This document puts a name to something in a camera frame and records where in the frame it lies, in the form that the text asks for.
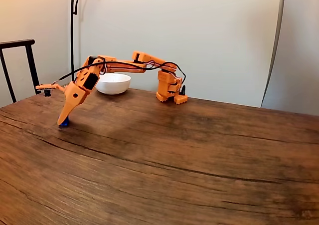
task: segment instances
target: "robotic arm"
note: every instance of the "robotic arm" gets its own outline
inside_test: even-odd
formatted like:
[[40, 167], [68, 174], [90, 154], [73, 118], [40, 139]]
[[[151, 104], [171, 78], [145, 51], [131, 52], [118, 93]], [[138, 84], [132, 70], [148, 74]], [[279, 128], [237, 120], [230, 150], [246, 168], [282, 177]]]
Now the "robotic arm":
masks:
[[[175, 72], [180, 69], [173, 62], [165, 62], [151, 55], [134, 51], [132, 56], [133, 61], [117, 60], [108, 56], [90, 56], [86, 59], [78, 71], [75, 81], [70, 82], [64, 88], [60, 85], [42, 84], [36, 89], [44, 90], [45, 96], [51, 95], [52, 89], [59, 89], [64, 92], [65, 104], [58, 119], [58, 125], [68, 124], [68, 115], [78, 105], [82, 104], [86, 97], [91, 93], [97, 84], [100, 74], [106, 72], [131, 72], [144, 73], [146, 70], [160, 68], [158, 74], [159, 87], [156, 97], [160, 102], [167, 101], [168, 98], [174, 97], [176, 104], [185, 103], [188, 97], [185, 95], [185, 86], [182, 87], [183, 80], [176, 76]], [[67, 74], [61, 77], [62, 80], [68, 77]]]

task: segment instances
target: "black pole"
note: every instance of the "black pole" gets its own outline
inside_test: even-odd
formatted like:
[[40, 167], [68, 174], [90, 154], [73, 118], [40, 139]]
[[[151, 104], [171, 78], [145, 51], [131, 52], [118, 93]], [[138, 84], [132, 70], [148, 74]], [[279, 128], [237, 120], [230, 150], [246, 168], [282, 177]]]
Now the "black pole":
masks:
[[74, 24], [74, 0], [71, 0], [71, 72], [72, 81], [74, 81], [74, 41], [73, 41], [73, 24]]
[[10, 81], [10, 78], [9, 78], [8, 70], [6, 69], [6, 65], [5, 65], [4, 55], [3, 55], [2, 49], [0, 49], [0, 59], [1, 59], [1, 64], [2, 64], [2, 67], [3, 67], [4, 76], [5, 76], [5, 79], [6, 79], [6, 83], [8, 85], [8, 89], [9, 89], [9, 92], [10, 92], [10, 95], [11, 95], [12, 102], [15, 103], [16, 102], [16, 98], [15, 98], [14, 91], [13, 91], [13, 88], [12, 88], [12, 84], [11, 84], [11, 81]]
[[28, 58], [28, 62], [29, 62], [29, 68], [30, 68], [34, 91], [35, 91], [35, 94], [39, 94], [41, 92], [35, 89], [35, 87], [38, 86], [40, 83], [38, 79], [38, 74], [36, 73], [35, 62], [34, 62], [31, 45], [26, 45], [25, 50], [26, 50], [26, 57]]
[[0, 42], [0, 49], [15, 48], [20, 46], [33, 45], [35, 43], [34, 39], [23, 39], [15, 41]]

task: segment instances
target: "wall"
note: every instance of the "wall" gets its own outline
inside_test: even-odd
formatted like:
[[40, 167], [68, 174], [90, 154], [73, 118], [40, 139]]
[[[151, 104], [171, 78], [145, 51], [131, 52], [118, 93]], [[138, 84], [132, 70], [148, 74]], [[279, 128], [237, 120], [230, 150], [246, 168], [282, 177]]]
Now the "wall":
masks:
[[285, 0], [263, 107], [319, 115], [319, 0]]
[[[261, 106], [279, 0], [81, 0], [77, 65], [134, 50], [178, 63], [191, 97]], [[157, 72], [130, 74], [156, 91]]]
[[[0, 0], [0, 41], [35, 39], [33, 54], [40, 83], [69, 71], [69, 0]], [[25, 49], [3, 51], [17, 100], [34, 95]], [[10, 104], [0, 67], [0, 107]]]

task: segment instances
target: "blue object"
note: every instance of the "blue object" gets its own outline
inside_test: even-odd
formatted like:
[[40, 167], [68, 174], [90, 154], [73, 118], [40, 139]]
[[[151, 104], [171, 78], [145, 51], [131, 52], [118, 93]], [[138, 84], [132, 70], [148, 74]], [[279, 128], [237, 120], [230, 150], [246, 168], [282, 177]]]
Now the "blue object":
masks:
[[68, 127], [69, 126], [69, 116], [59, 125], [60, 127]]

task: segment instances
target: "chair backrest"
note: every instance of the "chair backrest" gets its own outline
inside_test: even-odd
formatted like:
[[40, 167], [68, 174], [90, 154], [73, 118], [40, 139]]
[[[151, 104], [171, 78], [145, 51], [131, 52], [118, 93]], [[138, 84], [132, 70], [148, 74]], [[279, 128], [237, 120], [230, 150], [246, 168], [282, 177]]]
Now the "chair backrest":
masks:
[[16, 98], [14, 95], [14, 91], [12, 88], [12, 84], [9, 78], [9, 73], [8, 70], [6, 68], [6, 64], [4, 61], [4, 56], [3, 56], [3, 49], [8, 49], [8, 48], [15, 48], [15, 47], [21, 47], [21, 46], [25, 46], [25, 50], [26, 50], [26, 56], [28, 58], [28, 62], [29, 62], [29, 67], [30, 67], [30, 73], [31, 73], [31, 78], [32, 78], [32, 82], [33, 82], [33, 87], [34, 87], [34, 91], [36, 94], [40, 93], [39, 91], [36, 91], [35, 87], [37, 85], [39, 85], [39, 79], [38, 79], [38, 75], [36, 73], [36, 68], [35, 68], [35, 63], [34, 63], [34, 57], [33, 57], [33, 52], [32, 52], [32, 45], [35, 43], [34, 39], [25, 39], [25, 40], [16, 40], [16, 41], [9, 41], [9, 42], [0, 42], [0, 60], [1, 60], [1, 64], [3, 67], [3, 72], [4, 72], [4, 76], [6, 79], [6, 83], [8, 85], [8, 89], [12, 98], [13, 103], [16, 102]]

